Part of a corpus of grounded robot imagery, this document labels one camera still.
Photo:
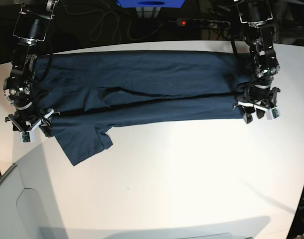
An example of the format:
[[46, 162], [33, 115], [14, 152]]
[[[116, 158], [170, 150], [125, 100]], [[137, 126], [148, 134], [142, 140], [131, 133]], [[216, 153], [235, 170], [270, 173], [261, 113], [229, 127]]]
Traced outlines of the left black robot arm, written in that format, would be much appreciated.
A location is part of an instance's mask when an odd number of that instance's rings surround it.
[[275, 120], [280, 116], [277, 95], [281, 90], [272, 82], [280, 66], [273, 45], [274, 28], [269, 24], [273, 19], [270, 4], [267, 0], [237, 0], [235, 4], [240, 22], [246, 26], [244, 40], [252, 57], [252, 74], [248, 82], [238, 85], [243, 94], [237, 97], [234, 108], [241, 109], [247, 124], [254, 113], [258, 119]]

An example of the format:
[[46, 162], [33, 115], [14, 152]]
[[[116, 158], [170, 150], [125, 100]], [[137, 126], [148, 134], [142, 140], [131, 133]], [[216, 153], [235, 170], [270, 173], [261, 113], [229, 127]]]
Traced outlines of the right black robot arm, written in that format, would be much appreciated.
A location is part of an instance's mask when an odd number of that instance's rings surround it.
[[30, 143], [34, 141], [37, 128], [49, 130], [52, 127], [51, 117], [55, 113], [54, 109], [41, 109], [37, 104], [48, 96], [48, 91], [35, 90], [50, 71], [53, 52], [50, 52], [41, 78], [35, 75], [34, 69], [38, 58], [36, 44], [46, 39], [57, 1], [20, 0], [19, 4], [21, 9], [13, 31], [19, 42], [10, 58], [10, 75], [3, 84], [4, 96], [16, 111], [5, 117], [5, 122], [12, 123], [13, 131], [19, 132], [21, 142]]

